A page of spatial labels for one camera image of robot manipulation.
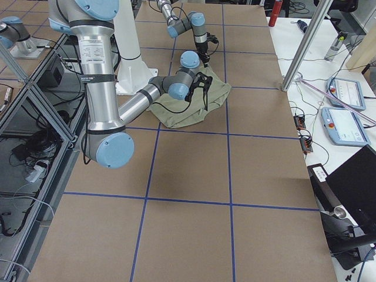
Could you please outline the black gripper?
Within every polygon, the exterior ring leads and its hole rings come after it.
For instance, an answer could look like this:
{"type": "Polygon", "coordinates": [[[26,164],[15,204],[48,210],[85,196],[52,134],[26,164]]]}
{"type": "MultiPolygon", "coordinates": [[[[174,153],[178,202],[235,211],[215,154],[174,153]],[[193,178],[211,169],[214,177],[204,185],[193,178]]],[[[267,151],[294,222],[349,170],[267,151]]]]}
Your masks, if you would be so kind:
{"type": "Polygon", "coordinates": [[[212,85],[212,77],[207,76],[203,74],[202,72],[198,72],[196,77],[193,80],[193,83],[189,87],[189,92],[187,94],[188,97],[192,97],[194,94],[194,90],[196,88],[202,88],[203,89],[203,103],[204,103],[204,109],[205,111],[208,111],[208,92],[210,89],[210,86],[212,85]]]}
{"type": "Polygon", "coordinates": [[[197,54],[200,59],[203,59],[203,66],[206,68],[209,65],[210,55],[208,52],[208,43],[214,43],[217,46],[219,45],[219,40],[215,35],[210,34],[209,32],[204,33],[203,35],[195,35],[194,43],[196,46],[197,54]]]}

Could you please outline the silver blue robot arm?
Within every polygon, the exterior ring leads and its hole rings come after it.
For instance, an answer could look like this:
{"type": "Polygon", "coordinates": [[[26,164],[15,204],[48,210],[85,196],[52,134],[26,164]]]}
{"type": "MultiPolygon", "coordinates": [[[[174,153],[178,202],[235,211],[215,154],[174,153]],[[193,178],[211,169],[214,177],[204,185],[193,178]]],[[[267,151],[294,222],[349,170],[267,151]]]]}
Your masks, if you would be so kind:
{"type": "Polygon", "coordinates": [[[188,14],[182,10],[184,18],[179,18],[174,13],[171,1],[156,1],[159,12],[164,16],[167,23],[167,32],[171,38],[177,38],[179,35],[192,31],[194,44],[199,59],[204,67],[208,67],[211,54],[208,53],[209,42],[219,45],[218,38],[209,33],[206,28],[206,19],[203,13],[191,11],[188,14]]]}
{"type": "Polygon", "coordinates": [[[212,36],[203,14],[178,18],[170,1],[158,1],[157,7],[170,37],[193,32],[196,51],[182,54],[172,76],[159,76],[144,63],[130,1],[49,1],[51,28],[78,39],[89,111],[82,151],[103,167],[117,169],[131,159],[135,145],[126,125],[163,94],[187,99],[201,81],[200,64],[210,59],[212,36]]]}

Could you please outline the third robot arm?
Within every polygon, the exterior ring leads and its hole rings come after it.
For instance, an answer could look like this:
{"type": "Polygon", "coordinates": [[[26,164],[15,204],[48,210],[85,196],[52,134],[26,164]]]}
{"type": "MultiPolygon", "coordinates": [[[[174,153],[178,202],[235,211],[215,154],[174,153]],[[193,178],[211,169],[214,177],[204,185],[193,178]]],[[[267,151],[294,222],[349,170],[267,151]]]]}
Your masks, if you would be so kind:
{"type": "Polygon", "coordinates": [[[9,49],[17,42],[24,42],[30,38],[30,33],[17,16],[7,16],[1,19],[1,44],[9,49]]]}

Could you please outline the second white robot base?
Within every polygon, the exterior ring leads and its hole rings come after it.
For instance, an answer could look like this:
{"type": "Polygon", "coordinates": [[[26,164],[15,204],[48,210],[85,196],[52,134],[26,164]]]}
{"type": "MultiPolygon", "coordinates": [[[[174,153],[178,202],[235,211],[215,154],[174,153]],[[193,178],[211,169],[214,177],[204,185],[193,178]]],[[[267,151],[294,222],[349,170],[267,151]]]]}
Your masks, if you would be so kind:
{"type": "Polygon", "coordinates": [[[10,53],[14,58],[18,59],[36,59],[49,44],[50,40],[48,39],[30,37],[25,41],[17,42],[10,49],[10,53]]]}

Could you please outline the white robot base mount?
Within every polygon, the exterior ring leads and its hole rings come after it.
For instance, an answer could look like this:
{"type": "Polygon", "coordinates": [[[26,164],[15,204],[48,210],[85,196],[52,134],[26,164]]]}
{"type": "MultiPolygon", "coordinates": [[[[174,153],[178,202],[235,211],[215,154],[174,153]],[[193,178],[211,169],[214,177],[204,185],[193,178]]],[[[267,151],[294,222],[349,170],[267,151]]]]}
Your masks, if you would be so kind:
{"type": "Polygon", "coordinates": [[[130,1],[119,2],[119,12],[113,21],[115,39],[120,53],[116,93],[134,95],[157,75],[158,70],[148,68],[142,59],[130,1]]]}

